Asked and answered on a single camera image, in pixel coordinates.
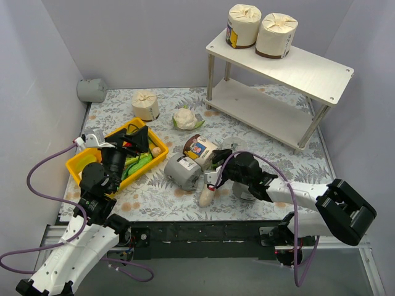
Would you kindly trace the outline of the cream roll with cartoon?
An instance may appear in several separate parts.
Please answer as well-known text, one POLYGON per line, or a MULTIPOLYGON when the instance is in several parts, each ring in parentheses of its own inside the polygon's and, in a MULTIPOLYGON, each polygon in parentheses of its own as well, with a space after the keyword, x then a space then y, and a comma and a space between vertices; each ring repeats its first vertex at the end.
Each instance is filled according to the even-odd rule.
POLYGON ((195 134, 187 140, 183 148, 183 154, 194 160, 204 171, 211 166, 214 157, 213 151, 217 149, 218 146, 213 142, 200 134, 195 134))

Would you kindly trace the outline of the cream roll with label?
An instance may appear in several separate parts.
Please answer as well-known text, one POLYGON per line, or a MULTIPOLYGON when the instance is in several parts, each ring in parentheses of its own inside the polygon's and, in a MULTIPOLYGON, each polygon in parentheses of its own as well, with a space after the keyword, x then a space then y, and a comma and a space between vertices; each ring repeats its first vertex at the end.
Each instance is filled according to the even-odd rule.
POLYGON ((286 14, 270 13, 260 24, 256 40, 257 55, 269 59, 282 59, 288 55, 298 21, 286 14))

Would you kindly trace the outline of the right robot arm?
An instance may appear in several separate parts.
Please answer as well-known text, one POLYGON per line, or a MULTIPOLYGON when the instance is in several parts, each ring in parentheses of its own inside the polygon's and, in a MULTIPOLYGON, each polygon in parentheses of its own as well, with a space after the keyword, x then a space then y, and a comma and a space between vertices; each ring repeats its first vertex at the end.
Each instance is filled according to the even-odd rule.
POLYGON ((292 212, 263 233, 268 244, 297 245, 305 237, 333 236, 356 246, 377 216, 343 179, 328 184, 291 182, 280 170, 264 171, 259 160, 260 156, 243 150, 216 150, 213 162, 217 167, 204 172, 204 182, 214 191, 230 180, 242 184, 257 200, 293 205, 292 212))

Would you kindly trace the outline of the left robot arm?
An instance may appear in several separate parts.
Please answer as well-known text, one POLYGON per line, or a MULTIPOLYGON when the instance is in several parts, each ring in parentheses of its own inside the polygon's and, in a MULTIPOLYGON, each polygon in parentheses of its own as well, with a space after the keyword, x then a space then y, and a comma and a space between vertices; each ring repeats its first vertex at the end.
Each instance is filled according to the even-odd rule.
POLYGON ((97 148, 101 160, 84 164, 80 200, 71 220, 47 260, 31 278, 16 287, 20 295, 73 295, 84 277, 116 245, 133 251, 148 245, 150 232, 112 213, 128 156, 149 152, 147 126, 124 128, 110 136, 100 129, 85 131, 75 141, 83 148, 97 148))

